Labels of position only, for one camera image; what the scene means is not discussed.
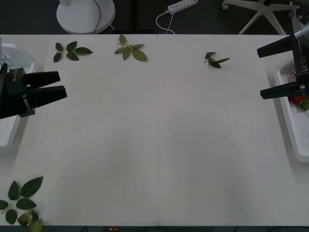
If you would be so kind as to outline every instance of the white tray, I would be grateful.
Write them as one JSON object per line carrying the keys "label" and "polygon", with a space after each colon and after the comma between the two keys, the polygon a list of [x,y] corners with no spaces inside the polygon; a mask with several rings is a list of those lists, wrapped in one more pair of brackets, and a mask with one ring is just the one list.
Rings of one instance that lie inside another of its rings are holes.
{"label": "white tray", "polygon": [[[8,69],[24,68],[26,73],[34,73],[38,69],[35,59],[12,43],[2,43],[0,64],[2,62],[8,64]],[[0,153],[7,152],[11,148],[19,121],[19,116],[0,119]]]}
{"label": "white tray", "polygon": [[[286,63],[275,73],[276,85],[295,81],[294,61]],[[280,98],[286,125],[290,134],[292,147],[300,162],[309,162],[309,111],[302,111],[287,97]]]}

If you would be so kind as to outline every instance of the office chair base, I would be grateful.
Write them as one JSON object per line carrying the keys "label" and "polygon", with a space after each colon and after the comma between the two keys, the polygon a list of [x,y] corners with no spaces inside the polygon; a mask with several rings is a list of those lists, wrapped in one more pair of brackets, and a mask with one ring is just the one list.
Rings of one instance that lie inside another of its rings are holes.
{"label": "office chair base", "polygon": [[243,0],[224,0],[222,4],[222,9],[226,10],[228,5],[232,4],[235,6],[240,6],[244,8],[248,8],[251,10],[257,11],[255,16],[245,25],[245,27],[240,31],[240,35],[243,34],[255,20],[258,19],[259,16],[265,16],[266,19],[272,24],[272,26],[276,29],[276,31],[280,35],[285,35],[283,28],[281,27],[280,23],[276,19],[273,11],[295,11],[297,6],[294,5],[284,5],[284,4],[273,4],[271,3],[269,6],[264,5],[264,0],[259,0],[259,2],[253,1],[243,1]]}

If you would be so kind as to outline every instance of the power strip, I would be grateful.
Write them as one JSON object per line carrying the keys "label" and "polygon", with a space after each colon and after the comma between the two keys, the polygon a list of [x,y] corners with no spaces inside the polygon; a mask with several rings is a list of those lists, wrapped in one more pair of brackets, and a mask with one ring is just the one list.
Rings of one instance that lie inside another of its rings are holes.
{"label": "power strip", "polygon": [[183,0],[183,1],[180,1],[178,3],[175,3],[173,5],[170,5],[168,6],[168,11],[170,14],[173,14],[178,12],[178,11],[182,11],[190,6],[193,6],[195,4],[197,4],[197,1],[198,0]]}

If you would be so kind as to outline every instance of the white chair leg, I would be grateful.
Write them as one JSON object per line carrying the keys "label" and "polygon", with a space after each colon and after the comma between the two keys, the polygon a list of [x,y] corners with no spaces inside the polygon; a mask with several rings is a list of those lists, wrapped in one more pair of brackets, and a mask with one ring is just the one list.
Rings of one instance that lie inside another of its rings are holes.
{"label": "white chair leg", "polygon": [[297,9],[297,6],[284,5],[284,4],[270,4],[269,9],[271,11],[294,11]]}
{"label": "white chair leg", "polygon": [[260,15],[262,15],[262,14],[263,14],[263,8],[260,9],[260,10],[255,14],[255,16],[253,16],[253,18],[247,23],[247,25],[245,25],[245,27],[240,31],[239,35],[242,35],[242,34],[248,29],[248,27],[251,26],[251,24],[254,23],[255,20],[257,20],[258,17],[259,17]]}
{"label": "white chair leg", "polygon": [[232,4],[235,6],[240,6],[244,8],[248,8],[251,10],[259,10],[261,8],[261,4],[254,1],[242,1],[242,0],[224,0],[223,4]]}
{"label": "white chair leg", "polygon": [[265,9],[263,11],[263,15],[267,18],[267,20],[272,24],[272,26],[280,35],[285,35],[283,28],[281,27],[280,23],[278,22],[272,11]]}

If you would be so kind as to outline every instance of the white table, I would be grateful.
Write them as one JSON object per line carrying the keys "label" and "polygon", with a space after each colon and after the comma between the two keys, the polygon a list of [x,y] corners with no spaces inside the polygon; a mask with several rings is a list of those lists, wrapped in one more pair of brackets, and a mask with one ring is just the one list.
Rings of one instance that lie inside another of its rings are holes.
{"label": "white table", "polygon": [[[59,71],[68,98],[22,120],[0,199],[43,175],[33,200],[48,225],[307,225],[309,166],[279,101],[259,96],[256,49],[282,36],[127,36],[148,63],[114,55],[117,37],[2,36]],[[54,64],[55,43],[72,41],[94,54]],[[231,57],[221,70],[204,64],[212,51]],[[275,58],[270,70],[291,53]]]}

